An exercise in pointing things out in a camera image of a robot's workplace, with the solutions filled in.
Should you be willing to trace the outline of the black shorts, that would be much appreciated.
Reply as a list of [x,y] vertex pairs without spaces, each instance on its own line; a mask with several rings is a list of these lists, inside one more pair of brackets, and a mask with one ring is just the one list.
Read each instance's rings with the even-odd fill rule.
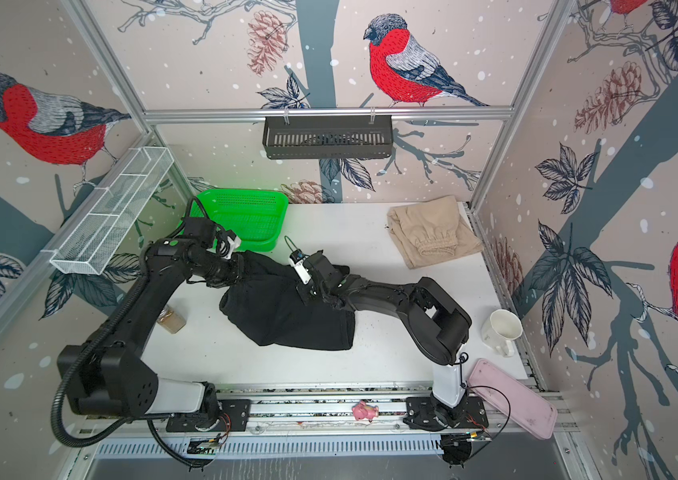
[[318,351],[352,348],[353,312],[301,295],[302,282],[290,266],[255,252],[237,258],[242,276],[224,293],[219,309],[250,340]]

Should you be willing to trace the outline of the beige drawstring shorts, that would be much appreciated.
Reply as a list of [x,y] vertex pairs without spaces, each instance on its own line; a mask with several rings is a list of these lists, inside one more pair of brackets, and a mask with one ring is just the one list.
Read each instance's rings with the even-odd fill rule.
[[391,208],[387,227],[409,269],[481,253],[483,244],[460,214],[454,196]]

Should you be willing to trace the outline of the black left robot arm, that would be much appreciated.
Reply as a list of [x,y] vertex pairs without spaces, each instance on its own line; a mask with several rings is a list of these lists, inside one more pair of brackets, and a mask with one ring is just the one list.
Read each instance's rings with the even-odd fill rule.
[[68,345],[57,359],[61,382],[54,394],[50,426],[63,446],[95,445],[121,426],[145,421],[159,447],[189,470],[208,461],[182,456],[163,440],[158,419],[180,414],[216,421],[227,416],[208,382],[161,380],[142,354],[159,315],[184,283],[229,287],[241,280],[239,237],[213,221],[192,197],[177,228],[146,246],[137,278],[110,317],[81,345]]

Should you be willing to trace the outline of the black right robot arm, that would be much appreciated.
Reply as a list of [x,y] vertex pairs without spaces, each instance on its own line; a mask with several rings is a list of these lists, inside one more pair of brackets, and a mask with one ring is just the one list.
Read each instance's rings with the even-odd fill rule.
[[334,265],[322,251],[289,255],[303,286],[303,298],[319,298],[337,310],[371,311],[398,318],[418,350],[433,364],[463,372],[469,359],[462,347],[469,339],[470,315],[434,279],[389,284],[368,280]]

